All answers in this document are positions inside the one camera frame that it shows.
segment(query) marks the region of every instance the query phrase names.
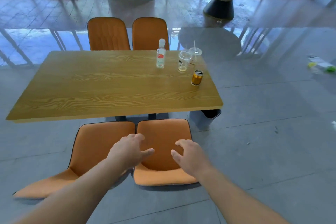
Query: gold can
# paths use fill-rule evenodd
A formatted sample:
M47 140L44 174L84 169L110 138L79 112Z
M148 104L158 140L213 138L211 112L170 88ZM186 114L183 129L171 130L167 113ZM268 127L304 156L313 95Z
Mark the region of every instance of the gold can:
M196 70L192 75L191 84L195 86L199 86L203 78L203 71Z

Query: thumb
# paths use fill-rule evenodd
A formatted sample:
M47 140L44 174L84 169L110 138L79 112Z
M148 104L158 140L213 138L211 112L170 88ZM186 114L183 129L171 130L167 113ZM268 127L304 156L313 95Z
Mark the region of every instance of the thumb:
M154 153L154 149L153 148L147 149L147 150L141 152L143 158L149 157L153 153Z
M171 155L173 157L173 159L175 160L176 163L180 164L181 160L182 160L182 156L180 154L178 154L177 151L175 150L171 150Z

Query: plastic cup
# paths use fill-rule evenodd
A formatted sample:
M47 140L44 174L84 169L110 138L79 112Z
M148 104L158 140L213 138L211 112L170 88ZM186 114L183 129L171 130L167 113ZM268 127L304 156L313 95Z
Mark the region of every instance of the plastic cup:
M189 52L192 54L192 58L190 60L191 65L195 65L197 61L197 56L202 55L202 50L200 48L192 47L189 49Z
M178 55L178 69L181 72L184 72L188 68L188 63L193 57L193 55L189 52L189 50L182 50Z

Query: orange chair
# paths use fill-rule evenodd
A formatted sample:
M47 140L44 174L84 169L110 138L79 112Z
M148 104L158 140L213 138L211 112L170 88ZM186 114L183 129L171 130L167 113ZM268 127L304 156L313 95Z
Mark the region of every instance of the orange chair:
M87 23L91 51L129 51L125 23L112 17L92 18Z
M192 140L187 120L141 121L138 123L137 133L145 136L145 140L141 143L141 150L155 149L152 156L135 167L133 177L137 185L150 190L166 190L167 185L173 187L180 185L178 190L190 188L181 185L199 186L197 180L184 172L170 153L174 149L183 155L182 147L175 145L175 142L179 139Z
M166 50L169 50L169 38L165 20L154 17L138 18L132 26L133 50L156 51L159 40L166 40Z
M105 159L123 136L135 133L135 124L130 121L85 124L77 132L73 144L70 164L65 171L47 179L32 183L15 192L14 198L42 199L60 190L85 174ZM125 171L114 187L120 184L130 171Z

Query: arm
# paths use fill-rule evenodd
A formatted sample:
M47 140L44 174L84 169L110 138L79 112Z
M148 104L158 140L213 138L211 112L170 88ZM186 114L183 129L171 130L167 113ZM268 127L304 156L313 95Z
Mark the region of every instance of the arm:
M108 156L74 183L41 202L16 224L84 224L120 175L152 155L154 149L140 151L142 134L123 137Z
M176 145L183 148L183 156L172 150L173 159L204 186L228 224L288 224L278 213L251 197L216 170L197 143L181 139Z

